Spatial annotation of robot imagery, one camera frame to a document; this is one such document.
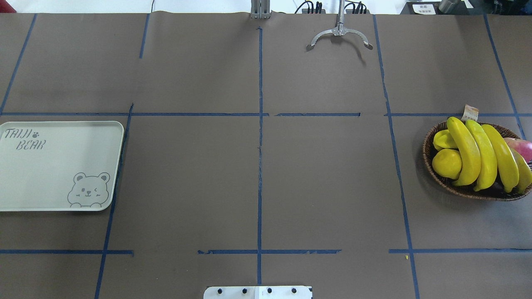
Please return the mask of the yellow banana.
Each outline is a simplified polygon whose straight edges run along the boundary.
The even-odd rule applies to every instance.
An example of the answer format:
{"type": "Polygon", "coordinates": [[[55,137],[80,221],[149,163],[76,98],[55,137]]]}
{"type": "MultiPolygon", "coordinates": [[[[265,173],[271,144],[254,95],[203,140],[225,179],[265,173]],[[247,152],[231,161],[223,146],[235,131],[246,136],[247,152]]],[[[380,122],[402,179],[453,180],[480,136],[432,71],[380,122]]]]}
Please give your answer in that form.
{"type": "Polygon", "coordinates": [[[449,117],[446,121],[462,159],[462,170],[454,186],[466,186],[474,183],[480,175],[481,155],[473,135],[465,126],[464,122],[456,117],[449,117]]]}
{"type": "Polygon", "coordinates": [[[511,193],[512,190],[517,187],[520,179],[517,163],[513,157],[511,149],[502,135],[492,125],[483,124],[481,127],[484,129],[490,140],[496,155],[498,175],[503,184],[504,191],[506,193],[511,193]]]}
{"type": "Polygon", "coordinates": [[[525,159],[513,148],[510,148],[519,171],[519,181],[516,186],[516,192],[522,194],[532,183],[532,172],[525,159]]]}
{"type": "Polygon", "coordinates": [[[498,174],[497,159],[493,146],[483,127],[473,120],[467,120],[465,126],[472,134],[481,158],[480,174],[473,188],[474,191],[481,191],[491,187],[498,174]]]}

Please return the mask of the paper tag on basket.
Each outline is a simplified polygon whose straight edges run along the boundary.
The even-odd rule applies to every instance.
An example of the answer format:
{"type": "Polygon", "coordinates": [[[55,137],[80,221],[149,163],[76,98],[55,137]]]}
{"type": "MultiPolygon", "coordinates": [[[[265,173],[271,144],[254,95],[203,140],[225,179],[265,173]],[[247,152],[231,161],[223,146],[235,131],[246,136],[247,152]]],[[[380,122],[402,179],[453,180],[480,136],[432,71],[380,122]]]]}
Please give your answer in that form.
{"type": "Polygon", "coordinates": [[[466,104],[464,106],[464,111],[463,111],[461,120],[464,122],[467,120],[472,120],[472,121],[477,122],[478,118],[479,118],[479,109],[466,104]]]}

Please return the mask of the brown wicker basket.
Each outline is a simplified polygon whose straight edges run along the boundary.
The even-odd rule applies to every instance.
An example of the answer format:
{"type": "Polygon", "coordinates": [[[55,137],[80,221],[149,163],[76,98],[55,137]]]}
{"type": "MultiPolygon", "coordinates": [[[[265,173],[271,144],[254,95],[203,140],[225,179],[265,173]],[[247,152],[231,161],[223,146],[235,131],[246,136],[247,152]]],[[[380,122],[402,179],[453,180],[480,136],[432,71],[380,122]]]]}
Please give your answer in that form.
{"type": "Polygon", "coordinates": [[[500,178],[497,177],[494,185],[490,186],[488,189],[481,191],[474,191],[474,185],[467,186],[454,186],[452,185],[453,180],[439,176],[434,170],[432,161],[433,158],[437,155],[438,151],[434,146],[434,137],[435,135],[442,130],[446,130],[446,122],[439,123],[434,125],[424,137],[424,141],[421,147],[421,156],[419,158],[419,163],[424,166],[426,169],[425,175],[426,178],[429,178],[432,182],[432,186],[439,186],[440,189],[447,191],[454,196],[466,198],[466,199],[477,199],[485,201],[501,201],[501,202],[511,202],[518,199],[522,199],[531,194],[531,185],[529,185],[522,193],[516,192],[515,189],[511,193],[506,193],[503,189],[502,182],[500,178]]]}

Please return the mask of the black power strip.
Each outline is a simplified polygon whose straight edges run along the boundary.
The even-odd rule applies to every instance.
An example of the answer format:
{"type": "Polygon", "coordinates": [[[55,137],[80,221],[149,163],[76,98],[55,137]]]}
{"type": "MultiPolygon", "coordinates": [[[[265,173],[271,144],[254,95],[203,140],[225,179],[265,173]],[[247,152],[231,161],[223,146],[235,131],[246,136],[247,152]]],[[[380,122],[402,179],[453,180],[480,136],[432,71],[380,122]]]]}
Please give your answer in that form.
{"type": "MultiPolygon", "coordinates": [[[[361,1],[346,0],[343,9],[348,15],[366,15],[369,13],[367,6],[361,1]]],[[[305,0],[298,8],[296,8],[294,14],[298,13],[308,15],[325,14],[323,2],[312,2],[311,0],[305,0]]]]}

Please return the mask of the yellow green starfruit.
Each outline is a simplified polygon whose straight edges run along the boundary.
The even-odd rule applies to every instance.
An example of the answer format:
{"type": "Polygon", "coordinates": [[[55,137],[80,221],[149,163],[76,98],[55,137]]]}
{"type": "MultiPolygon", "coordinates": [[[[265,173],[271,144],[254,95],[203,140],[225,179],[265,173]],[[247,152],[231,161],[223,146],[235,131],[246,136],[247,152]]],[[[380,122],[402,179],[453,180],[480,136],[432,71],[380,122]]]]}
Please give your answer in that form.
{"type": "Polygon", "coordinates": [[[454,141],[449,130],[438,131],[433,137],[433,145],[437,151],[441,151],[446,148],[458,149],[458,145],[454,141]]]}

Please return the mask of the yellow lemon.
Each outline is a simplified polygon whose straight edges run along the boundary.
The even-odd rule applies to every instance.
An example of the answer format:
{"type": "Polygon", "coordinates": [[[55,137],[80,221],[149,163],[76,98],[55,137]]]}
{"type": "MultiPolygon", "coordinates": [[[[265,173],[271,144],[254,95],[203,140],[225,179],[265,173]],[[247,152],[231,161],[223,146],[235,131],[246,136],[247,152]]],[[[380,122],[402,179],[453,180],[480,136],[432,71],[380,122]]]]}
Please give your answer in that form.
{"type": "Polygon", "coordinates": [[[462,159],[459,151],[444,148],[432,159],[433,170],[442,177],[457,180],[462,170],[462,159]]]}

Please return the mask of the pale green bear tray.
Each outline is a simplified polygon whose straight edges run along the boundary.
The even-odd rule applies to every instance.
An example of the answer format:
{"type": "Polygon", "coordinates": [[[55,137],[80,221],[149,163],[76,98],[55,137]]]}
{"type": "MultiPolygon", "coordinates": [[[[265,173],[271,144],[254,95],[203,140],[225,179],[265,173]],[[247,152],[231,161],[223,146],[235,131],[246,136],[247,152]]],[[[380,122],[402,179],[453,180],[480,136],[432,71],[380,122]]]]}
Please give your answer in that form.
{"type": "Polygon", "coordinates": [[[124,134],[118,121],[2,124],[0,209],[106,209],[114,196],[124,134]]]}

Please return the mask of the red pink apple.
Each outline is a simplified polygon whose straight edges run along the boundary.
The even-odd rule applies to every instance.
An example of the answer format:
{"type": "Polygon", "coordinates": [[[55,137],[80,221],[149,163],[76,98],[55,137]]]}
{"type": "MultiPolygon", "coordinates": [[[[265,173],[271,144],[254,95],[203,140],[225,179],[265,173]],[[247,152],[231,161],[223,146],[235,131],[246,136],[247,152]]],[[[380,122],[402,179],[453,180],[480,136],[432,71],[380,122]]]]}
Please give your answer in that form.
{"type": "Polygon", "coordinates": [[[505,142],[509,148],[514,149],[519,153],[527,163],[532,160],[532,142],[517,138],[505,137],[505,142]]]}

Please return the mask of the aluminium frame post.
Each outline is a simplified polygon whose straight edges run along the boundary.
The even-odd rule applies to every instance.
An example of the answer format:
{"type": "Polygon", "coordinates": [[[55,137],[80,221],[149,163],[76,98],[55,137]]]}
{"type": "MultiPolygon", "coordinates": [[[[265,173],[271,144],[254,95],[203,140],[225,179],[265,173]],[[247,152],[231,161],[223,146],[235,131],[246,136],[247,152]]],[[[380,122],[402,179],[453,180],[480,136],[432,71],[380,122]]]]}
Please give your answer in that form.
{"type": "Polygon", "coordinates": [[[263,20],[271,17],[271,0],[251,0],[251,19],[263,20]]]}

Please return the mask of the white metal base plate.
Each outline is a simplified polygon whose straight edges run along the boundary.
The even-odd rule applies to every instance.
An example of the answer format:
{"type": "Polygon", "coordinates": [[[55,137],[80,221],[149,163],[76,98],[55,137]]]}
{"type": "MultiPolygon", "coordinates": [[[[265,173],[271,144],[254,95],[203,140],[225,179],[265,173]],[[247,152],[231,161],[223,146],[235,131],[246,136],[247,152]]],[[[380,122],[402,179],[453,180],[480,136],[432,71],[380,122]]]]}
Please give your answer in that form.
{"type": "Polygon", "coordinates": [[[310,286],[213,286],[204,299],[313,299],[310,286]]]}

